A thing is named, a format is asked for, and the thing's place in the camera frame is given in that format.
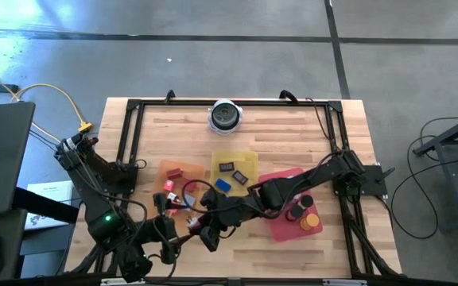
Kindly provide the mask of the white booklet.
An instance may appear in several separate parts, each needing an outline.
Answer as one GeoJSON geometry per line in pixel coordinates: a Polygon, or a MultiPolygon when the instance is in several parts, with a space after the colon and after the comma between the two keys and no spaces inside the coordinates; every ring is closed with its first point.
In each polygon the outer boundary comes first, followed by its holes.
{"type": "MultiPolygon", "coordinates": [[[[59,203],[64,203],[69,206],[72,205],[72,193],[74,186],[73,182],[70,180],[29,184],[27,186],[27,190],[59,203]]],[[[28,213],[25,220],[25,230],[39,230],[66,225],[66,222],[61,222],[59,220],[34,213],[28,213]]]]}

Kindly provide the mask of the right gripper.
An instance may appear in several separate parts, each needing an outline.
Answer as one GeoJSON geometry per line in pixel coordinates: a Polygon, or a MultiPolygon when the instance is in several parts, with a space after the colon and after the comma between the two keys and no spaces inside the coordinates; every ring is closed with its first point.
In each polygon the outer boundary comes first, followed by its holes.
{"type": "Polygon", "coordinates": [[[226,196],[209,190],[203,194],[200,204],[206,211],[200,216],[204,227],[199,236],[211,253],[218,249],[221,230],[226,230],[229,226],[239,227],[254,215],[254,210],[251,208],[254,205],[254,198],[250,195],[226,196]]]}

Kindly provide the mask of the black bar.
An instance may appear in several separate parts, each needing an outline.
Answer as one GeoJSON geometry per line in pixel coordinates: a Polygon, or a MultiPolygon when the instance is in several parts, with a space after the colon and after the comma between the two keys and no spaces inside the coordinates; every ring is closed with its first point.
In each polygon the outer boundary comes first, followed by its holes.
{"type": "Polygon", "coordinates": [[[48,199],[19,187],[15,190],[12,208],[26,210],[29,213],[66,223],[76,222],[79,212],[78,207],[48,199]]]}

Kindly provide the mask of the yellow translucent plastic bin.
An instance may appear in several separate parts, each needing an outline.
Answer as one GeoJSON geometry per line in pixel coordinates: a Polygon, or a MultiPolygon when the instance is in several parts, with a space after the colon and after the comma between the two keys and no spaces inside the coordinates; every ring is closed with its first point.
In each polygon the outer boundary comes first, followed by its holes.
{"type": "Polygon", "coordinates": [[[258,154],[252,151],[216,151],[212,153],[210,184],[227,196],[245,196],[247,188],[258,181],[258,154]],[[219,163],[233,162],[235,171],[239,170],[249,178],[245,185],[239,184],[233,177],[233,172],[220,172],[219,163]],[[224,193],[215,186],[215,182],[222,179],[231,185],[231,190],[224,193]]]}

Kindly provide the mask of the round black white device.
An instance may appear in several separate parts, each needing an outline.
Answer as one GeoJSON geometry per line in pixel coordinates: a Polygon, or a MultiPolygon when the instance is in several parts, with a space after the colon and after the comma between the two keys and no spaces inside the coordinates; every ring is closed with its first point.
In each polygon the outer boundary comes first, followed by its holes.
{"type": "Polygon", "coordinates": [[[243,109],[229,99],[216,101],[208,112],[208,126],[222,136],[233,133],[243,122],[243,109]]]}

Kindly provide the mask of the orange-capped sand hourglass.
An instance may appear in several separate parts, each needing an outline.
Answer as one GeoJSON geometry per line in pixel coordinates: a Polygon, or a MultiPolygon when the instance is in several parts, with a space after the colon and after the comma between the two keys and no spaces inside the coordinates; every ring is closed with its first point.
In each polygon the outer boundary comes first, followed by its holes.
{"type": "Polygon", "coordinates": [[[300,228],[302,230],[311,230],[320,224],[320,218],[317,214],[307,214],[301,221],[300,221],[300,228]]]}

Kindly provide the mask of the black table frame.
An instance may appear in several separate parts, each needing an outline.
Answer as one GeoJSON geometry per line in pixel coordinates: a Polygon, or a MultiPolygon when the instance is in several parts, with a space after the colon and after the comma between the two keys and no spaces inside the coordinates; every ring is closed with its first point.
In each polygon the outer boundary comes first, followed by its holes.
{"type": "MultiPolygon", "coordinates": [[[[120,149],[131,150],[138,143],[137,156],[147,165],[139,172],[133,203],[135,219],[142,209],[151,215],[152,194],[161,188],[156,175],[163,160],[174,160],[211,167],[216,150],[250,150],[258,154],[261,174],[290,168],[310,169],[330,150],[325,138],[328,127],[321,109],[294,106],[277,99],[241,101],[243,123],[232,134],[220,136],[208,128],[208,108],[199,102],[188,105],[178,100],[175,106],[146,106],[141,129],[130,128],[128,138],[121,132],[126,120],[125,98],[109,98],[99,126],[97,153],[114,160],[120,149]]],[[[330,184],[313,192],[323,223],[321,233],[276,243],[266,221],[244,223],[220,242],[215,252],[201,240],[187,242],[176,268],[153,263],[153,276],[183,277],[259,277],[259,278],[348,278],[351,275],[344,237],[340,203],[330,184]]]]}

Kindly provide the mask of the orange translucent plastic bin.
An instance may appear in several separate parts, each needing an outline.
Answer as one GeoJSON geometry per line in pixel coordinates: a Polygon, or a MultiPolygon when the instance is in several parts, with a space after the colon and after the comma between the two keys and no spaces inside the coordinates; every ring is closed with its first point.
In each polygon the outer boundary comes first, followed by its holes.
{"type": "MultiPolygon", "coordinates": [[[[162,160],[160,164],[158,165],[157,174],[155,176],[155,180],[154,180],[154,184],[152,188],[153,192],[162,192],[162,193],[165,193],[166,197],[168,196],[169,192],[163,189],[165,181],[169,180],[166,176],[166,172],[170,169],[175,169],[175,168],[181,168],[184,174],[182,178],[178,180],[173,180],[173,182],[175,183],[175,188],[174,188],[173,193],[178,195],[180,198],[179,203],[173,202],[173,204],[182,206],[181,202],[182,202],[183,197],[182,197],[181,192],[182,192],[184,179],[203,180],[205,177],[205,167],[200,164],[190,164],[190,163],[174,161],[174,160],[162,160]]],[[[191,195],[196,198],[196,204],[194,206],[195,208],[199,208],[199,209],[202,208],[202,206],[199,204],[199,199],[200,199],[200,196],[202,195],[202,192],[203,192],[203,187],[200,186],[200,183],[197,183],[197,189],[194,192],[192,193],[185,192],[185,194],[191,195]]],[[[195,216],[197,216],[196,212],[186,208],[186,209],[178,210],[178,212],[172,217],[172,219],[175,221],[176,232],[179,236],[188,234],[187,219],[194,218],[195,216]]]]}

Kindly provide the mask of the silver bar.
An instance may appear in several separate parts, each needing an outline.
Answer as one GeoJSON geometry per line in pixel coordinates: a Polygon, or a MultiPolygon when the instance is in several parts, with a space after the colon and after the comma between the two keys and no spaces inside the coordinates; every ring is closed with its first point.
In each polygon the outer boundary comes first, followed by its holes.
{"type": "Polygon", "coordinates": [[[148,286],[145,281],[126,282],[122,277],[103,278],[99,286],[148,286]]]}
{"type": "Polygon", "coordinates": [[[368,286],[366,280],[323,279],[323,286],[368,286]]]}

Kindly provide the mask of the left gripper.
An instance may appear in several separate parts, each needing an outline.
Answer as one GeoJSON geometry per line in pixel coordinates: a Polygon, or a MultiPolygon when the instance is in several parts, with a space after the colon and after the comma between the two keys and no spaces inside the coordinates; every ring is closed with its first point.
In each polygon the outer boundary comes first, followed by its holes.
{"type": "MultiPolygon", "coordinates": [[[[158,216],[164,216],[166,211],[167,197],[164,193],[153,194],[153,204],[157,209],[158,216]]],[[[154,218],[150,223],[149,241],[161,242],[168,249],[175,249],[173,242],[177,238],[175,221],[172,218],[154,218]]]]}

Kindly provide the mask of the red translucent plastic bin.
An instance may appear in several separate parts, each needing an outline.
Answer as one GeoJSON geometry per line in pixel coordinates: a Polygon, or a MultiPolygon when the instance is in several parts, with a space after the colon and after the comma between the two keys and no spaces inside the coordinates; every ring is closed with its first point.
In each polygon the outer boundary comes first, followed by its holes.
{"type": "Polygon", "coordinates": [[[314,203],[314,200],[313,200],[313,205],[311,207],[307,208],[307,209],[304,209],[305,210],[304,214],[298,220],[296,220],[294,222],[290,222],[290,221],[285,219],[286,212],[289,210],[289,208],[293,204],[299,205],[299,199],[303,195],[311,195],[312,196],[311,191],[304,191],[303,193],[295,195],[293,197],[293,200],[286,205],[285,209],[283,210],[283,212],[281,213],[281,216],[279,218],[276,218],[276,219],[273,219],[273,220],[269,220],[269,219],[265,219],[264,220],[265,224],[268,226],[268,229],[270,231],[270,234],[271,234],[273,240],[275,240],[276,242],[286,242],[286,241],[298,239],[298,238],[301,238],[301,237],[304,237],[304,236],[318,234],[323,230],[323,224],[322,224],[321,220],[320,220],[319,226],[317,226],[317,227],[315,227],[315,228],[313,228],[311,230],[305,231],[305,230],[302,230],[300,228],[300,221],[306,215],[313,213],[313,214],[318,215],[318,217],[320,218],[320,216],[318,214],[318,211],[317,211],[317,208],[316,208],[316,204],[314,203]]]}

